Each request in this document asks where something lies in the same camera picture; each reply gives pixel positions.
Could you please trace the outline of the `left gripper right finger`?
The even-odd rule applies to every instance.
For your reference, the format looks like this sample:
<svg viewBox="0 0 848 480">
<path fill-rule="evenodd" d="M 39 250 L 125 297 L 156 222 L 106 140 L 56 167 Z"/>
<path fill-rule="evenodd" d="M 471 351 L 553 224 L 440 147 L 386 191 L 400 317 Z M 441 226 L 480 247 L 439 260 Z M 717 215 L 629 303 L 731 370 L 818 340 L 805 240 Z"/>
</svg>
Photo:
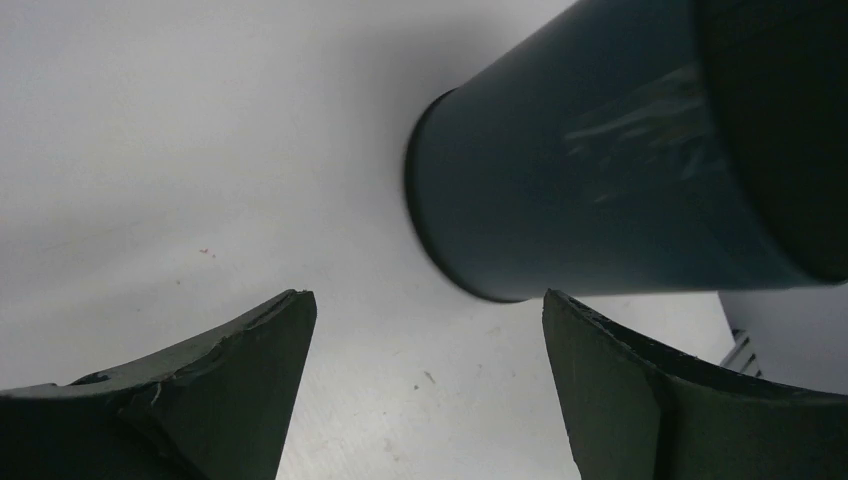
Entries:
<svg viewBox="0 0 848 480">
<path fill-rule="evenodd" d="M 847 399 L 734 372 L 555 290 L 544 339 L 585 479 L 843 479 Z"/>
</svg>

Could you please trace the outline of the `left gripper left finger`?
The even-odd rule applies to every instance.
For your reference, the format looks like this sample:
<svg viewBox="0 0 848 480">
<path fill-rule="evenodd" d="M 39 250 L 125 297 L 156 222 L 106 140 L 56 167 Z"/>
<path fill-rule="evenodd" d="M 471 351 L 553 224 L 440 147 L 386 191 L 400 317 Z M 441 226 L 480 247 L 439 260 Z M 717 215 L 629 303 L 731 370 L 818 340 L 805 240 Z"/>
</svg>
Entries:
<svg viewBox="0 0 848 480">
<path fill-rule="evenodd" d="M 1 394 L 5 479 L 272 479 L 317 306 L 287 290 L 67 385 Z"/>
</svg>

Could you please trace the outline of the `dark blue bin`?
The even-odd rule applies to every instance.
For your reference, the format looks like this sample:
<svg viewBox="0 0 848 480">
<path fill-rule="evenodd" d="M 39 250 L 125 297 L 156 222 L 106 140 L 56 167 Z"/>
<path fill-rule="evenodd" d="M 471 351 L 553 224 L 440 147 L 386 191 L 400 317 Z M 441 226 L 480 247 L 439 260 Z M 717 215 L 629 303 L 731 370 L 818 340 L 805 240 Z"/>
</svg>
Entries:
<svg viewBox="0 0 848 480">
<path fill-rule="evenodd" d="M 467 292 L 847 279 L 847 5 L 579 1 L 438 97 L 410 217 Z"/>
</svg>

